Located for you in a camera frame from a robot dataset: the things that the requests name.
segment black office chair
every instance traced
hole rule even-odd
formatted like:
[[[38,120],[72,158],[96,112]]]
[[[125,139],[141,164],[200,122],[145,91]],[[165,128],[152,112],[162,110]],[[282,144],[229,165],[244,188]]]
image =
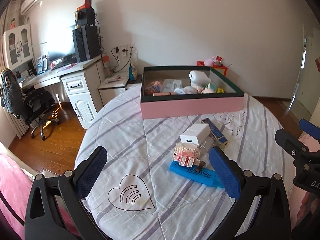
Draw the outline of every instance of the black office chair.
[[[13,114],[16,118],[21,118],[26,125],[36,121],[36,126],[31,132],[31,138],[34,138],[35,130],[40,127],[41,139],[44,141],[43,128],[47,122],[54,121],[59,124],[57,110],[49,112],[54,105],[52,95],[44,88],[33,90],[27,95],[22,91],[16,76],[10,69],[5,69],[0,75],[1,87],[1,106]]]

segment pink box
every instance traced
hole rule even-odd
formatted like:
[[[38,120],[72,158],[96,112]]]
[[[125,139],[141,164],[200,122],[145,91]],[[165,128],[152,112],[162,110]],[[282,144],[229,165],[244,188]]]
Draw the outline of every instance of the pink box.
[[[217,88],[225,93],[147,96],[146,86],[152,81],[179,79],[182,86],[190,86],[189,73],[192,70],[203,71]],[[141,84],[140,108],[143,119],[165,118],[174,116],[215,114],[236,112],[244,108],[244,92],[228,78],[210,67],[199,66],[160,66],[145,67]]]

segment sticker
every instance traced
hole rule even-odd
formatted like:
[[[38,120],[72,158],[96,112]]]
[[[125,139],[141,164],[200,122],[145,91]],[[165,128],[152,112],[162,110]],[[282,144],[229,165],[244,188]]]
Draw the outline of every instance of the sticker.
[[[131,174],[121,180],[119,187],[109,191],[108,200],[114,207],[127,211],[155,208],[144,181]]]
[[[320,57],[316,59],[318,71],[320,72]]]

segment pink pillow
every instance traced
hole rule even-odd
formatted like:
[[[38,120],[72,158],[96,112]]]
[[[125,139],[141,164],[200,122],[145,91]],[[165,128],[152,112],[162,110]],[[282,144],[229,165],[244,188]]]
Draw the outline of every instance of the pink pillow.
[[[0,191],[16,214],[25,221],[32,182],[19,165],[7,155],[0,153]],[[63,220],[70,232],[79,235],[67,212],[59,208]],[[24,227],[8,211],[0,200],[0,210],[13,228],[24,239]]]

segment striped bed sheet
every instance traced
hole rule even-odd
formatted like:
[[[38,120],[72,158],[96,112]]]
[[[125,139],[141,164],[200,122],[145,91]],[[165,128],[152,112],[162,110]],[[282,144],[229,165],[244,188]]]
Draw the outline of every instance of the striped bed sheet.
[[[209,118],[228,139],[225,154],[257,176],[279,173],[288,197],[295,169],[274,139],[281,127],[274,115],[249,95],[239,112],[143,120],[140,87],[105,105],[82,141],[75,167],[97,146],[108,161],[83,200],[100,229],[114,240],[207,239],[234,199],[224,189],[207,187],[169,171],[176,143],[194,123]],[[238,234],[246,231],[256,197]]]

